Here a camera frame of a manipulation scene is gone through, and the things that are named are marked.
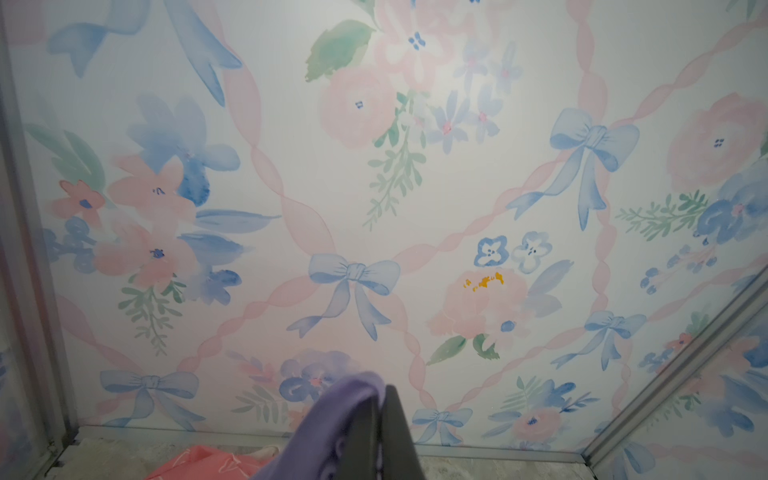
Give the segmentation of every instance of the painted flower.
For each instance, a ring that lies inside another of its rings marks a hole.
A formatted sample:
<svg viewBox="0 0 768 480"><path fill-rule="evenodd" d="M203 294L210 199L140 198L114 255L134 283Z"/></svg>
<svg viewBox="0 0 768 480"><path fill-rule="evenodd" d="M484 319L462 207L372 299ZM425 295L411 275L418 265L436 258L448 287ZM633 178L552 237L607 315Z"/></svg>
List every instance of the painted flower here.
<svg viewBox="0 0 768 480"><path fill-rule="evenodd" d="M496 90L503 91L507 95L512 93L512 82L523 75L523 69L515 67L516 48L513 41L509 42L507 49L504 51L501 64L494 61L488 63L491 75L496 77Z"/></svg>
<svg viewBox="0 0 768 480"><path fill-rule="evenodd" d="M749 352L760 344L760 338L748 336L738 339L726 346L712 359L692 380L683 387L687 394L699 393L701 395L722 399L725 395L724 373L735 373L738 376L751 368L750 361L744 358L744 353Z"/></svg>
<svg viewBox="0 0 768 480"><path fill-rule="evenodd" d="M162 170L171 158L181 160L184 177L176 192L192 200L196 207L210 195L206 168L232 171L240 167L234 148L224 144L206 146L205 116L191 98L182 98L173 112L151 94L140 95L136 103L147 123L131 125L128 137L143 148L139 155L144 163L162 177L167 178Z"/></svg>
<svg viewBox="0 0 768 480"><path fill-rule="evenodd" d="M489 322L525 323L528 317L522 310L527 295L528 286L512 270L500 269L495 276L465 272L448 287L442 310L427 325L434 335L471 339L485 333Z"/></svg>
<svg viewBox="0 0 768 480"><path fill-rule="evenodd" d="M464 47L462 59L464 64L453 72L454 78L464 77L464 91L469 93L472 89L472 77L475 74L487 75L488 67L482 64L488 56L488 48L479 41L472 39Z"/></svg>
<svg viewBox="0 0 768 480"><path fill-rule="evenodd" d="M214 272L210 266L204 266L187 281L184 295L190 300L202 299L206 305L210 305L214 300L222 305L229 305L231 296L227 287L240 285L242 282L240 275L232 270Z"/></svg>
<svg viewBox="0 0 768 480"><path fill-rule="evenodd" d="M499 266L509 258L507 237L484 238L478 242L478 255L475 266Z"/></svg>
<svg viewBox="0 0 768 480"><path fill-rule="evenodd" d="M543 408L524 413L512 426L515 438L528 442L546 442L560 428L562 419L556 408Z"/></svg>
<svg viewBox="0 0 768 480"><path fill-rule="evenodd" d="M175 237L175 229L155 225L152 232L128 221L117 220L112 226L119 241L99 242L94 247L94 266L104 275L124 275L138 270L134 285L154 286L162 292L174 274L186 277L194 273L197 261L186 242Z"/></svg>
<svg viewBox="0 0 768 480"><path fill-rule="evenodd" d="M499 130L489 117L494 117L502 111L502 101L498 98L491 99L493 87L490 84L483 85L478 94L478 113L470 114L467 117L467 123L477 126L475 139L479 144L485 140L485 134L489 137L495 137Z"/></svg>
<svg viewBox="0 0 768 480"><path fill-rule="evenodd" d="M195 206L191 200L176 195L184 179L184 166L179 160L168 161L154 173L140 157L123 157L117 166L131 174L107 188L109 197L116 204L128 205L149 221L168 222L176 219L195 220Z"/></svg>
<svg viewBox="0 0 768 480"><path fill-rule="evenodd" d="M741 241L768 226L768 164L759 162L733 175L720 188L718 201L701 217L695 235L712 237L720 245Z"/></svg>
<svg viewBox="0 0 768 480"><path fill-rule="evenodd" d="M528 232L523 236L520 245L511 253L511 258L518 263L523 273L533 273L541 265L541 258L552 251L552 244L547 243L549 234L545 232Z"/></svg>
<svg viewBox="0 0 768 480"><path fill-rule="evenodd" d="M459 128L457 125L464 121L469 111L469 99L465 98L462 104L456 111L456 102L458 100L458 92L452 91L448 96L448 102L445 104L445 110L442 107L432 109L432 114L435 116L438 130L433 130L427 133L427 140L430 144L436 144L442 142L442 151L447 155L451 153L453 146L453 139L457 141L467 141L467 132Z"/></svg>
<svg viewBox="0 0 768 480"><path fill-rule="evenodd" d="M289 402L315 402L331 385L359 369L346 353L306 350L280 367L280 395Z"/></svg>
<svg viewBox="0 0 768 480"><path fill-rule="evenodd" d="M61 189L67 192L69 198L60 198L54 200L51 204L53 214L59 218L70 218L76 214L81 214L83 220L93 228L101 228L101 218L98 216L98 209L106 203L100 193L91 190L91 188L82 180L78 180L77 185L70 184L66 180L59 183Z"/></svg>
<svg viewBox="0 0 768 480"><path fill-rule="evenodd" d="M667 155L672 187L688 192L723 182L760 146L766 129L766 105L735 93L694 112Z"/></svg>
<svg viewBox="0 0 768 480"><path fill-rule="evenodd" d="M448 21L436 7L441 0L419 0L411 9L401 0L376 2L376 18L383 37L376 42L374 58L379 68L402 74L413 90L431 91L437 67L453 59Z"/></svg>
<svg viewBox="0 0 768 480"><path fill-rule="evenodd" d="M426 133L429 122L426 98L423 95L416 95L413 98L413 113L404 111L399 118L403 127L409 127L408 141L412 143L419 141L422 134Z"/></svg>
<svg viewBox="0 0 768 480"><path fill-rule="evenodd" d="M673 350L675 353L680 352L686 345L688 345L694 337L690 333L681 333L677 340L672 340L664 345L667 350Z"/></svg>
<svg viewBox="0 0 768 480"><path fill-rule="evenodd" d="M395 120L397 92L373 67L340 68L320 98L320 124L348 148L370 145Z"/></svg>

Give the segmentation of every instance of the floor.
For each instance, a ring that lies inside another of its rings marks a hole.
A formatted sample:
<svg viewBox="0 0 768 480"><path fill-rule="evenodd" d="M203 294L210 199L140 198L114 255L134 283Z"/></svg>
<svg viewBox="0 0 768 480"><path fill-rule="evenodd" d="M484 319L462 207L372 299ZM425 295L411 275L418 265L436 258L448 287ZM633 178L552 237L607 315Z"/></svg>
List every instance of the floor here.
<svg viewBox="0 0 768 480"><path fill-rule="evenodd" d="M250 454L257 447L217 445L226 452ZM60 458L45 480L142 480L186 448L170 443L141 444L113 439L82 439ZM427 480L592 480L585 465L470 458L422 457Z"/></svg>

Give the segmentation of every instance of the black object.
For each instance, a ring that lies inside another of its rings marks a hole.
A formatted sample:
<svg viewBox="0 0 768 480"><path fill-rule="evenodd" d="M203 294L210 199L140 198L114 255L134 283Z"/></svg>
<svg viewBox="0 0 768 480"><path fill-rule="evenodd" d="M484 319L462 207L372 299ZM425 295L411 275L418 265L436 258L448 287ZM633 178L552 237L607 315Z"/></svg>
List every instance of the black object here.
<svg viewBox="0 0 768 480"><path fill-rule="evenodd" d="M382 452L383 480L425 480L395 386L387 385L384 406L369 399L355 410L334 480L376 480Z"/></svg>

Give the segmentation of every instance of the metal frame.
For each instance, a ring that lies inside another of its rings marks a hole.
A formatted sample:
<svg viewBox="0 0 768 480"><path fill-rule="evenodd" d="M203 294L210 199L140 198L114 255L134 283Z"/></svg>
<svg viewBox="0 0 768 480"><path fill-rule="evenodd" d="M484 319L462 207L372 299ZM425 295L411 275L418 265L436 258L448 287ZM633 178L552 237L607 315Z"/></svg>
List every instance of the metal frame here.
<svg viewBox="0 0 768 480"><path fill-rule="evenodd" d="M699 336L676 356L635 397L611 424L584 449L588 465L596 465L683 384L720 351L752 318L768 305L768 267L718 313Z"/></svg>
<svg viewBox="0 0 768 480"><path fill-rule="evenodd" d="M57 455L77 416L3 25L0 12L0 276L17 360L31 373L25 380L30 406Z"/></svg>

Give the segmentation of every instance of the purple cloth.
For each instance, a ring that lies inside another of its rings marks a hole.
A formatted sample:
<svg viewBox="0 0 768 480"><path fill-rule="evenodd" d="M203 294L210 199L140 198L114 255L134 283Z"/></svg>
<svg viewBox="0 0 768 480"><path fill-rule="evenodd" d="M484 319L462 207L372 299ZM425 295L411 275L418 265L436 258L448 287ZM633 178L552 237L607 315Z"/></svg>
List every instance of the purple cloth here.
<svg viewBox="0 0 768 480"><path fill-rule="evenodd" d="M251 480L327 480L339 464L346 429L358 405L378 397L384 403L385 387L374 372L345 377L317 400L277 458Z"/></svg>

